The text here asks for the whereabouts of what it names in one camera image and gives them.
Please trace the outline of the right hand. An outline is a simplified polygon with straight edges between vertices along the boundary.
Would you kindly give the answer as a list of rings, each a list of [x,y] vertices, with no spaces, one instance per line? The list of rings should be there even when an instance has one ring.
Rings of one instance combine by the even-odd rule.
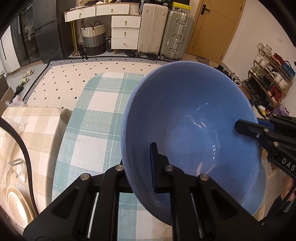
[[[293,187],[294,180],[288,175],[285,175],[282,180],[282,185],[281,185],[281,199],[284,199],[285,196],[288,194],[290,189]]]

